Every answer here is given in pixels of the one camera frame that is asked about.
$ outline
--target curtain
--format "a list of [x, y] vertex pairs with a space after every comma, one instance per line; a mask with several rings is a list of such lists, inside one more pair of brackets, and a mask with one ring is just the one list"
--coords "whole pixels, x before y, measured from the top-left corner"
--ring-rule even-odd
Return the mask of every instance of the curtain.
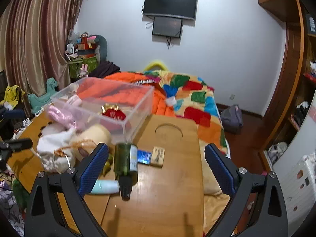
[[[9, 85], [26, 93], [46, 93], [53, 77], [59, 89], [70, 84], [65, 45], [82, 0], [12, 0], [0, 18], [0, 69]], [[30, 116], [27, 95], [26, 114]]]

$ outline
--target wooden table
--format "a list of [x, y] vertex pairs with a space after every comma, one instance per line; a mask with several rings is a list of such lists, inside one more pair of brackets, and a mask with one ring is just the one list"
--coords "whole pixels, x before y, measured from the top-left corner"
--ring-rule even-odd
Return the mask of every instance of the wooden table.
[[[37, 145], [40, 128], [48, 119], [42, 113], [24, 131]], [[139, 149], [165, 148], [163, 167], [138, 165], [138, 182], [131, 199], [118, 195], [84, 197], [92, 214], [110, 237], [202, 236], [203, 179], [195, 122], [152, 115], [134, 139]], [[31, 191], [40, 161], [31, 151], [13, 154], [8, 164], [24, 187]], [[113, 172], [106, 178], [112, 178]], [[68, 225], [77, 230], [62, 194], [58, 195]]]

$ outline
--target gray bag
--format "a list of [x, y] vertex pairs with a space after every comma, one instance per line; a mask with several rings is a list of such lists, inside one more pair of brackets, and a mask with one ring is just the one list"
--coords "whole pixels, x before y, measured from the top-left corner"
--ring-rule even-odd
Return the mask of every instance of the gray bag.
[[238, 105], [230, 106], [221, 113], [221, 120], [224, 130], [231, 133], [239, 133], [242, 126], [241, 109]]

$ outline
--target screw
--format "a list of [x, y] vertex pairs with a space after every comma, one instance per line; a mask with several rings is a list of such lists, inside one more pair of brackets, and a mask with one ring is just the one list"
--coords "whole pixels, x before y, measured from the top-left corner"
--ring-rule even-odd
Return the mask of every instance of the screw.
[[270, 171], [269, 172], [269, 176], [271, 176], [272, 178], [275, 178], [276, 177], [276, 173], [274, 173], [273, 171]]
[[247, 173], [247, 169], [245, 169], [244, 167], [240, 167], [238, 169], [238, 171], [241, 173], [241, 174], [246, 174]]
[[74, 167], [69, 167], [69, 168], [67, 169], [67, 173], [68, 173], [68, 174], [72, 174], [73, 172], [75, 172], [75, 168], [74, 168]]
[[43, 177], [45, 175], [45, 172], [44, 171], [41, 171], [37, 174], [38, 177]]

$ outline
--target flat screen monitor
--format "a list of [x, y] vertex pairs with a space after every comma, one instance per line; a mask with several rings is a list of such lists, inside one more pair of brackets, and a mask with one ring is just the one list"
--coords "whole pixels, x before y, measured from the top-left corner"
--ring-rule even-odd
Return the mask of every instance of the flat screen monitor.
[[153, 35], [180, 38], [182, 20], [168, 17], [155, 17]]
[[197, 0], [145, 0], [143, 15], [195, 19]]

